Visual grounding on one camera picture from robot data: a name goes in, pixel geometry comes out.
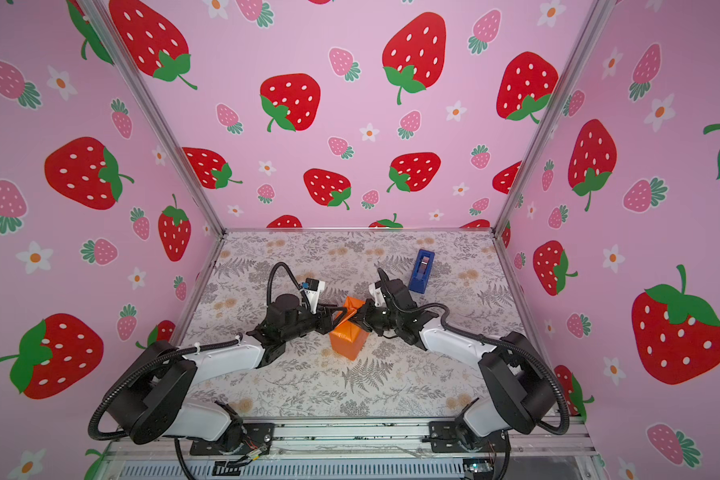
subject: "orange wrapped gift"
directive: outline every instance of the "orange wrapped gift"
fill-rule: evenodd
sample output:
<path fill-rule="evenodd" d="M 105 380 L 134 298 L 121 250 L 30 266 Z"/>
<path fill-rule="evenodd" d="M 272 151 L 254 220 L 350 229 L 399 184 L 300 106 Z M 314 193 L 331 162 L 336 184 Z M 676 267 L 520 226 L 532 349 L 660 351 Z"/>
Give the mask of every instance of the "orange wrapped gift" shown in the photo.
<path fill-rule="evenodd" d="M 368 332 L 365 332 L 359 326 L 349 319 L 355 315 L 358 308 L 365 305 L 364 300 L 358 300 L 347 297 L 347 301 L 344 302 L 344 307 L 347 309 L 347 315 L 341 323 L 336 326 L 335 329 L 330 333 L 331 336 L 331 347 L 334 352 L 344 355 L 350 360 L 358 358 L 358 353 L 362 350 L 362 346 L 365 345 L 365 339 L 368 338 Z"/>

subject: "black cable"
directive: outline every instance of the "black cable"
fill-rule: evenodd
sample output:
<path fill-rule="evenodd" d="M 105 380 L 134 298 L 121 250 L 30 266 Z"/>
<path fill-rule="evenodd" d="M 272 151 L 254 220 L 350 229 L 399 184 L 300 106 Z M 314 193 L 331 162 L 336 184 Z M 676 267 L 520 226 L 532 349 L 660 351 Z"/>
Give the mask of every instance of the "black cable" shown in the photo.
<path fill-rule="evenodd" d="M 176 456 L 179 459 L 179 466 L 181 467 L 181 471 L 184 472 L 186 480 L 196 480 L 195 475 L 192 475 L 192 472 L 190 472 L 190 468 L 187 467 L 186 463 L 184 462 L 184 456 L 181 455 L 181 444 L 179 444 L 178 438 L 173 439 L 173 446 L 176 448 Z"/>
<path fill-rule="evenodd" d="M 235 346 L 239 342 L 239 340 L 231 340 L 228 342 L 201 345 L 200 351 L 204 352 L 207 350 L 225 349 L 230 346 Z M 181 358 L 184 355 L 196 353 L 197 351 L 198 349 L 195 347 L 185 348 L 182 350 L 173 350 L 172 352 L 168 352 L 165 355 L 161 355 L 155 359 L 149 360 L 140 368 L 134 370 L 133 373 L 128 375 L 128 377 L 126 377 L 122 382 L 120 382 L 113 389 L 111 389 L 109 393 L 106 394 L 104 400 L 101 401 L 101 404 L 99 404 L 99 406 L 96 408 L 96 411 L 88 422 L 88 436 L 94 440 L 104 440 L 106 442 L 108 442 L 109 440 L 115 440 L 117 438 L 127 437 L 128 434 L 124 430 L 120 430 L 117 432 L 102 432 L 99 430 L 99 422 L 101 421 L 101 417 L 103 417 L 106 410 L 110 408 L 115 398 L 117 398 L 117 396 L 131 383 L 146 375 L 147 373 L 162 367 L 166 361 Z"/>
<path fill-rule="evenodd" d="M 291 277 L 291 282 L 293 282 L 293 285 L 296 286 L 297 290 L 302 294 L 302 299 L 304 300 L 304 303 L 309 306 L 309 299 L 307 298 L 307 294 L 304 291 L 304 288 L 301 286 L 299 282 L 296 281 L 296 277 L 293 275 L 293 272 L 291 272 L 291 269 L 288 267 L 285 262 L 278 262 L 275 264 L 272 269 L 269 271 L 269 279 L 266 282 L 266 304 L 269 306 L 272 303 L 272 282 L 275 281 L 275 274 L 277 273 L 278 268 L 284 268 L 286 269 L 286 273 L 288 276 Z"/>
<path fill-rule="evenodd" d="M 557 408 L 560 410 L 560 424 L 557 427 L 554 427 L 548 423 L 546 423 L 544 420 L 539 420 L 536 422 L 536 425 L 543 428 L 544 430 L 547 430 L 549 433 L 553 435 L 565 435 L 565 433 L 568 431 L 568 427 L 570 426 L 570 413 L 568 412 L 568 405 L 565 401 L 565 395 L 563 394 L 563 389 L 560 386 L 560 383 L 557 381 L 557 377 L 552 371 L 549 369 L 549 367 L 542 362 L 541 360 L 538 360 L 535 355 L 528 352 L 525 349 L 522 349 L 518 347 L 517 345 L 514 345 L 509 342 L 505 342 L 503 340 L 496 340 L 489 338 L 485 335 L 477 334 L 468 332 L 466 330 L 462 330 L 458 327 L 451 326 L 448 324 L 446 319 L 448 318 L 448 315 L 451 313 L 451 309 L 449 309 L 446 305 L 443 305 L 442 303 L 426 303 L 420 307 L 414 308 L 414 309 L 403 309 L 398 305 L 397 301 L 394 299 L 394 296 L 389 293 L 389 288 L 387 287 L 387 282 L 389 281 L 389 276 L 384 272 L 384 269 L 379 267 L 377 268 L 378 276 L 382 281 L 382 294 L 384 295 L 384 298 L 389 298 L 390 303 L 392 304 L 392 307 L 395 308 L 398 312 L 403 313 L 419 313 L 423 312 L 427 308 L 433 308 L 437 307 L 443 311 L 443 315 L 440 317 L 440 323 L 442 324 L 443 328 L 446 330 L 449 330 L 453 333 L 456 333 L 457 335 L 465 336 L 469 339 L 476 340 L 481 343 L 487 343 L 489 345 L 498 346 L 500 348 L 503 348 L 505 350 L 510 350 L 514 353 L 517 353 L 519 356 L 523 357 L 524 359 L 528 360 L 528 363 L 530 363 L 533 367 L 538 370 L 538 372 L 541 373 L 542 377 L 547 380 L 547 383 L 550 384 L 552 387 L 552 393 L 554 394 L 555 401 L 557 402 Z"/>
<path fill-rule="evenodd" d="M 504 436 L 507 439 L 507 451 L 504 452 L 504 461 L 501 463 L 501 470 L 499 471 L 498 476 L 496 476 L 496 462 L 494 462 L 493 480 L 501 480 L 502 478 L 504 478 L 505 475 L 507 475 L 507 468 L 509 467 L 509 454 L 512 450 L 512 446 L 509 444 L 509 431 L 504 430 Z"/>

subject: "white flower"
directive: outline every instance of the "white flower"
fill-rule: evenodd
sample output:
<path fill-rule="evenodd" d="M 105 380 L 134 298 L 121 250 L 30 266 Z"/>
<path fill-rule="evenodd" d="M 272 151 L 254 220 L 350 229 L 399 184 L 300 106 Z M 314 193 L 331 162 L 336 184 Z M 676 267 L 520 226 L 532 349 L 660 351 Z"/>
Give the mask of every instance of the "white flower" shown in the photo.
<path fill-rule="evenodd" d="M 162 145 L 157 145 L 157 147 L 152 150 L 152 155 L 155 158 L 155 165 L 163 165 L 163 167 L 166 166 L 166 154 L 163 151 Z"/>
<path fill-rule="evenodd" d="M 626 260 L 623 255 L 619 255 L 619 246 L 614 245 L 614 248 L 610 250 L 608 250 L 607 248 L 603 248 L 603 255 L 605 255 L 605 260 L 603 260 L 603 268 L 610 267 L 610 269 L 613 270 L 615 274 L 617 274 L 619 272 L 619 264 Z"/>
<path fill-rule="evenodd" d="M 373 125 L 368 124 L 367 127 L 360 129 L 360 133 L 362 134 L 363 141 L 376 141 L 376 135 L 378 135 L 378 130 L 375 130 Z"/>
<path fill-rule="evenodd" d="M 550 27 L 554 26 L 557 15 L 565 12 L 565 5 L 560 4 L 560 0 L 552 0 L 549 3 L 542 3 L 540 6 L 541 16 L 536 25 L 548 24 Z"/>
<path fill-rule="evenodd" d="M 616 74 L 616 65 L 621 61 L 623 56 L 624 54 L 619 53 L 616 47 L 614 47 L 614 51 L 608 55 L 608 58 L 603 60 L 603 78 L 613 77 Z"/>
<path fill-rule="evenodd" d="M 551 321 L 547 320 L 546 322 L 544 322 L 544 331 L 547 332 L 547 335 L 549 335 L 550 338 L 552 338 L 552 335 L 554 335 L 555 333 L 555 329 L 552 326 Z"/>
<path fill-rule="evenodd" d="M 675 94 L 670 94 L 670 96 L 665 98 L 664 101 L 654 98 L 650 104 L 651 112 L 648 114 L 643 123 L 653 124 L 653 131 L 659 131 L 664 120 L 669 120 L 675 117 L 675 111 L 671 108 L 672 100 L 674 99 Z"/>
<path fill-rule="evenodd" d="M 467 111 L 466 107 L 461 106 L 461 100 L 456 101 L 455 104 L 451 105 L 450 107 L 446 107 L 445 110 L 448 112 L 448 116 L 445 118 L 445 120 L 456 120 L 461 121 L 461 114 L 465 111 Z"/>
<path fill-rule="evenodd" d="M 220 16 L 227 20 L 225 8 L 230 4 L 230 0 L 202 0 L 202 3 L 208 5 L 208 15 L 211 18 Z"/>
<path fill-rule="evenodd" d="M 40 270 L 50 270 L 50 262 L 48 259 L 53 254 L 54 251 L 50 248 L 42 250 L 38 242 L 33 241 L 29 244 L 29 251 L 19 252 L 16 254 L 16 258 L 22 262 L 26 262 L 27 274 L 31 274 L 38 268 Z"/>
<path fill-rule="evenodd" d="M 128 280 L 130 280 L 130 288 L 132 290 L 135 290 L 140 286 L 144 286 L 144 277 L 146 277 L 146 272 L 142 272 L 141 270 L 139 270 L 138 266 L 135 266 L 134 272 L 128 275 Z"/>
<path fill-rule="evenodd" d="M 50 78 L 47 85 L 58 90 L 64 100 L 69 100 L 70 95 L 77 95 L 77 90 L 70 83 L 70 75 L 67 72 L 56 72 L 55 68 L 48 65 L 48 73 Z"/>
<path fill-rule="evenodd" d="M 648 3 L 646 4 L 646 8 L 651 8 L 651 7 L 653 7 L 653 11 L 654 11 L 654 12 L 658 12 L 658 11 L 659 11 L 659 8 L 661 7 L 661 3 L 662 3 L 663 1 L 664 1 L 664 0 L 648 0 Z"/>
<path fill-rule="evenodd" d="M 635 474 L 635 464 L 626 463 L 619 457 L 619 476 L 624 480 L 640 480 Z"/>
<path fill-rule="evenodd" d="M 38 453 L 27 452 L 21 454 L 21 464 L 10 471 L 8 478 L 27 480 L 30 475 L 37 475 L 43 471 L 43 464 L 40 460 L 45 456 L 45 448 Z"/>
<path fill-rule="evenodd" d="M 272 162 L 268 161 L 266 163 L 259 161 L 259 171 L 264 172 L 267 177 L 272 176 L 272 172 L 277 172 L 277 168 L 274 168 L 272 166 Z"/>
<path fill-rule="evenodd" d="M 605 370 L 603 370 L 603 375 L 609 376 L 611 380 L 614 380 L 614 385 L 618 386 L 619 379 L 626 378 L 624 370 L 619 368 L 619 359 L 614 358 L 611 360 L 604 356 L 603 360 L 605 361 Z"/>
<path fill-rule="evenodd" d="M 461 182 L 459 185 L 454 187 L 454 196 L 461 195 L 461 197 L 463 197 L 464 194 L 467 193 L 467 190 L 469 190 L 469 187 L 465 187 L 464 182 Z"/>

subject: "floral tablecloth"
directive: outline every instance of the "floral tablecloth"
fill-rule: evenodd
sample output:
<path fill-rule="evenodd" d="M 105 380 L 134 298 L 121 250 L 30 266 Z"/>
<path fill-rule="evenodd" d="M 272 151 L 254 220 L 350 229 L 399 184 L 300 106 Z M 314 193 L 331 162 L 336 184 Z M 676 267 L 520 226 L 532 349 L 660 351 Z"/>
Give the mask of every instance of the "floral tablecloth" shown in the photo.
<path fill-rule="evenodd" d="M 418 250 L 435 253 L 419 302 L 442 302 L 450 321 L 475 332 L 523 332 L 490 235 L 479 231 L 263 231 L 231 233 L 182 342 L 228 340 L 265 313 L 266 280 L 285 261 L 299 281 L 328 284 L 321 302 L 369 297 L 381 266 L 406 284 Z M 273 295 L 295 293 L 279 271 Z M 480 372 L 400 339 L 374 334 L 352 362 L 312 332 L 288 343 L 273 364 L 234 372 L 190 390 L 190 397 L 229 403 L 242 416 L 452 416 L 487 391 Z"/>

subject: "strawberry patterned wallpaper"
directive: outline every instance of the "strawberry patterned wallpaper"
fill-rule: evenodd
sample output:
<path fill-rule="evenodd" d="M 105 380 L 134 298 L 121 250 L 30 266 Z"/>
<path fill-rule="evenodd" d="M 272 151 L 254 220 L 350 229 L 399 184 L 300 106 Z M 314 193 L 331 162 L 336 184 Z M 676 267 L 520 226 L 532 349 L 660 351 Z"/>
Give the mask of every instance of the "strawberry patterned wallpaper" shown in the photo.
<path fill-rule="evenodd" d="M 615 6 L 504 242 L 609 478 L 720 478 L 720 2 Z"/>
<path fill-rule="evenodd" d="M 231 228 L 495 223 L 590 4 L 108 3 Z"/>
<path fill-rule="evenodd" d="M 161 151 L 75 2 L 0 2 L 0 478 L 90 480 L 90 414 L 172 333 L 213 237 Z"/>

